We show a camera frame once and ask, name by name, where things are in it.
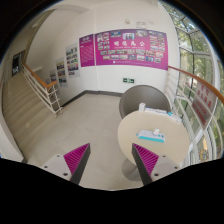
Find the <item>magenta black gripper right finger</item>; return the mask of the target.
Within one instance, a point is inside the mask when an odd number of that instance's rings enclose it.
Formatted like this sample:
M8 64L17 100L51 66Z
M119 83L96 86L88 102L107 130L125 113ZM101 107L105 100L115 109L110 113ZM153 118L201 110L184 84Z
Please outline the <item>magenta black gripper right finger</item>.
M132 155L143 185L148 185L180 170L179 166L166 155L159 156L135 143L132 144Z

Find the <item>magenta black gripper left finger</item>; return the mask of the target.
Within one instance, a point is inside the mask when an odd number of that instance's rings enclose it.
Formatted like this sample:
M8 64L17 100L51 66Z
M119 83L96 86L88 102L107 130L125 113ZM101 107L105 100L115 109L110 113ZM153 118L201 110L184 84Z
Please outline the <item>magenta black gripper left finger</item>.
M62 155L56 154L41 168L76 185L80 183L90 156L90 144L84 144Z

